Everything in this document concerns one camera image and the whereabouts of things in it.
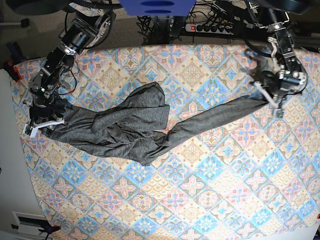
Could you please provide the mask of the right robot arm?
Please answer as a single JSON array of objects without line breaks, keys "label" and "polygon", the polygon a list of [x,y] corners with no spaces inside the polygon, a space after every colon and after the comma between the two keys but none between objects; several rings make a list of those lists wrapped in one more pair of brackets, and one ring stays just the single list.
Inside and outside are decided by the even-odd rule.
[{"label": "right robot arm", "polygon": [[23,132],[30,137],[40,128],[64,124],[62,113],[55,105],[61,75],[71,72],[76,55],[103,43],[116,17],[114,10],[122,5],[110,0],[69,0],[66,8],[67,13],[75,12],[74,19],[64,25],[60,45],[47,55],[39,72],[27,84],[32,98],[23,101],[28,106]]}]

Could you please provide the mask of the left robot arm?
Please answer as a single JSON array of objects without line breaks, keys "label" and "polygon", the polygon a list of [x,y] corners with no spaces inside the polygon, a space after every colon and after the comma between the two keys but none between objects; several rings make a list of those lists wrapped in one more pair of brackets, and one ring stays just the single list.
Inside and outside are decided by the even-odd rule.
[{"label": "left robot arm", "polygon": [[246,8],[255,24],[268,32],[273,72],[261,71],[253,82],[273,110],[284,109],[287,96],[300,94],[308,83],[308,74],[295,53],[295,42],[288,30],[289,14],[302,15],[310,9],[310,0],[246,0]]}]

